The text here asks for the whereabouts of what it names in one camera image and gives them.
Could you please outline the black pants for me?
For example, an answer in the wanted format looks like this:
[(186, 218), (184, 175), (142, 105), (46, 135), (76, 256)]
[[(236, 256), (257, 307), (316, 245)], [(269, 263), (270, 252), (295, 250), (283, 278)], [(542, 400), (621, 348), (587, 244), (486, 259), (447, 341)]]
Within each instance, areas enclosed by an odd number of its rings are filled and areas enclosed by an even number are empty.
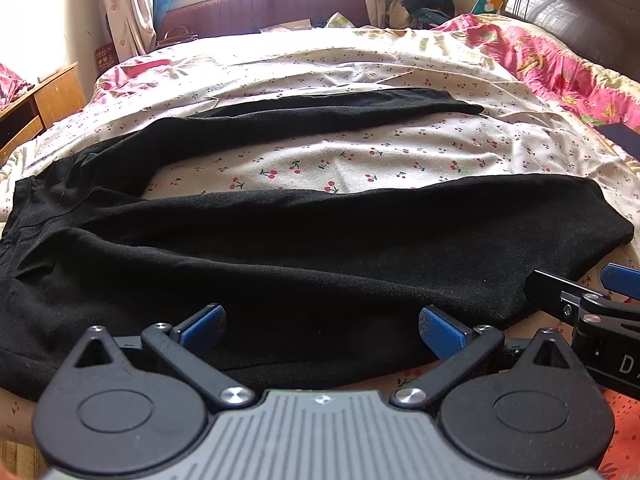
[(419, 363), (432, 304), (469, 324), (530, 315), (526, 278), (576, 280), (632, 240), (593, 180), (465, 177), (416, 190), (148, 200), (198, 155), (480, 107), (431, 89), (291, 96), (163, 118), (17, 181), (1, 235), (1, 385), (37, 400), (84, 331), (228, 315), (209, 362), (256, 389), (329, 388)]

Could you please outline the black phone on bed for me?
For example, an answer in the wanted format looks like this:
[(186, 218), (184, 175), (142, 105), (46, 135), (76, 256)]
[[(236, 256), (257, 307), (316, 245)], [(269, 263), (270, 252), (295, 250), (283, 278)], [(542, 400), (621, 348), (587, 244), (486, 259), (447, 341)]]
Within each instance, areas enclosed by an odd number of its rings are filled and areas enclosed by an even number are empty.
[(640, 136), (621, 122), (597, 126), (598, 133), (622, 148), (627, 154), (635, 159), (640, 156)]

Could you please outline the cherry print bed sheet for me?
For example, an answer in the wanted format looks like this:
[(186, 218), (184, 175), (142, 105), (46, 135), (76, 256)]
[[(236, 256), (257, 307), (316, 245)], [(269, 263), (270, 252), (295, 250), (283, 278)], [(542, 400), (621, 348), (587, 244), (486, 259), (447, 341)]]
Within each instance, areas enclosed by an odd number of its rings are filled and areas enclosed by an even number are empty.
[(550, 93), (550, 63), (526, 72), (524, 58), (543, 53), (572, 76), (582, 63), (541, 32), (522, 26), (466, 32), (315, 30), (205, 39), (133, 58), (100, 77), (91, 101), (19, 146), (1, 170), (1, 209), (14, 185), (51, 162), (164, 117), (225, 105), (416, 86), (445, 90), (484, 107), (477, 118), (436, 115), (397, 125), (284, 143), (254, 141), (218, 155), (198, 155), (161, 169), (149, 198), (201, 192), (313, 188), (330, 194), (420, 188), (488, 174), (571, 174), (596, 180), (628, 220), (639, 218), (639, 164), (594, 125), (639, 88), (599, 66), (589, 73), (603, 105), (580, 117), (582, 94)]

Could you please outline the pink floral quilt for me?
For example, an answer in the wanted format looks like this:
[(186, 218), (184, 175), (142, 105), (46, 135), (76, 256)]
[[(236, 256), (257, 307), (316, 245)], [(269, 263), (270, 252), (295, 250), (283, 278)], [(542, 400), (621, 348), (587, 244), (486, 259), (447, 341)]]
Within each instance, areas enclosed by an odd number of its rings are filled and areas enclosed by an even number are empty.
[(488, 114), (542, 105), (596, 128), (639, 129), (639, 79), (591, 63), (537, 26), (463, 14), (433, 30), (280, 29), (177, 44), (130, 58), (91, 101), (117, 117), (286, 92), (384, 86), (446, 90)]

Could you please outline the dark wooden headboard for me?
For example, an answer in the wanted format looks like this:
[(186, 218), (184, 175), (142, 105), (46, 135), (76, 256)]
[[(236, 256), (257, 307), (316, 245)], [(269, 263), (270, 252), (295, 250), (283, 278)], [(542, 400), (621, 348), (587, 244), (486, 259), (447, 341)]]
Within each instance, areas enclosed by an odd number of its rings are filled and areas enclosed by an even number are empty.
[(588, 61), (639, 79), (639, 0), (506, 0), (502, 13), (538, 26)]

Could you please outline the colourful bag by headboard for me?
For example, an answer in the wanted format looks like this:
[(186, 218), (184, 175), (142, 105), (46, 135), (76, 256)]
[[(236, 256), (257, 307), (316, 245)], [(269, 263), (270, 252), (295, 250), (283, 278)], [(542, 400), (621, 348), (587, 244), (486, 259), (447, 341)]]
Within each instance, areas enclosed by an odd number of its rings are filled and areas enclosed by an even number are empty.
[(477, 0), (472, 7), (472, 14), (497, 14), (506, 0)]

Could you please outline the wooden side cabinet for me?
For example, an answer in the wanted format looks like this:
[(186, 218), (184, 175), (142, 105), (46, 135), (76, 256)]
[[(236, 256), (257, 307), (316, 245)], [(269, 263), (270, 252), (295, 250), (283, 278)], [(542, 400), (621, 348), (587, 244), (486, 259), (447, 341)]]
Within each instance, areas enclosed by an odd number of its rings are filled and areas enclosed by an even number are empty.
[(43, 79), (1, 111), (1, 163), (22, 144), (73, 115), (87, 103), (78, 75), (78, 63)]

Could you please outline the dark clothes pile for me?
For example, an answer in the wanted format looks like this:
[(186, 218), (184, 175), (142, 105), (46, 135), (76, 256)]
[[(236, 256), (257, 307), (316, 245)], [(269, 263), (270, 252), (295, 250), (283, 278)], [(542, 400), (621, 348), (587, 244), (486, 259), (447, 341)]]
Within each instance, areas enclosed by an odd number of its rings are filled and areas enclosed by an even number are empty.
[(432, 29), (455, 15), (454, 0), (398, 0), (388, 10), (388, 26), (396, 29)]

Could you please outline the pink cloth over television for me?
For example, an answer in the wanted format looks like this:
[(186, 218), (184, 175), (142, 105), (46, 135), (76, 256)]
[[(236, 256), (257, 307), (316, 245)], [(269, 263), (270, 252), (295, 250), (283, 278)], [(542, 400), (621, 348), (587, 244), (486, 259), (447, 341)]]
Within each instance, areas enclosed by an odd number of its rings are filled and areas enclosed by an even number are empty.
[(0, 110), (11, 105), (30, 88), (32, 85), (28, 81), (0, 64)]

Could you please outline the brown handbag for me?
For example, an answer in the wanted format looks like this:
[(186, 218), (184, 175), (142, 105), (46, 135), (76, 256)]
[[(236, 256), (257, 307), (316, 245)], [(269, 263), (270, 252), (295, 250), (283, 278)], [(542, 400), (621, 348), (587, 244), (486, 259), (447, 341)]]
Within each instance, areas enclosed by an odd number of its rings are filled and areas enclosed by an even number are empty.
[(169, 29), (163, 38), (157, 40), (156, 48), (163, 49), (174, 46), (175, 44), (185, 44), (198, 39), (198, 34), (191, 32), (186, 26), (180, 25)]

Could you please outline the blue bag by window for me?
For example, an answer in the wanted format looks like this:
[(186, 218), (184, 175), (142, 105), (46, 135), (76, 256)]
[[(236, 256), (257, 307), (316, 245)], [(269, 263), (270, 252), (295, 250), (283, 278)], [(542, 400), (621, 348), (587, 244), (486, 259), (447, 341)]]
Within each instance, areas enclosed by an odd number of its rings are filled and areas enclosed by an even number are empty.
[(160, 30), (163, 19), (174, 0), (153, 0), (153, 26), (156, 32)]

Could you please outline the maroon padded window bench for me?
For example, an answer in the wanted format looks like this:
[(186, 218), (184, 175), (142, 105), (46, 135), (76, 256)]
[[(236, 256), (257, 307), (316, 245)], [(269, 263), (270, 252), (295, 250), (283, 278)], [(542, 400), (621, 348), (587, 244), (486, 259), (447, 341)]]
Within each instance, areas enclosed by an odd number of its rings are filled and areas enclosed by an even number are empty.
[(205, 0), (168, 11), (157, 38), (162, 40), (171, 32), (190, 32), (200, 38), (254, 34), (300, 20), (320, 25), (337, 13), (356, 26), (369, 23), (366, 0)]

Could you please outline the left beige curtain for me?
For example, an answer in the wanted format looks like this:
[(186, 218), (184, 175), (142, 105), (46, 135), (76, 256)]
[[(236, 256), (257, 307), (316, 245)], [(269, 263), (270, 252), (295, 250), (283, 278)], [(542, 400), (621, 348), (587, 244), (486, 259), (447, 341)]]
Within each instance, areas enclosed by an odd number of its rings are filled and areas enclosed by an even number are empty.
[(103, 4), (120, 62), (155, 48), (153, 0), (103, 0)]

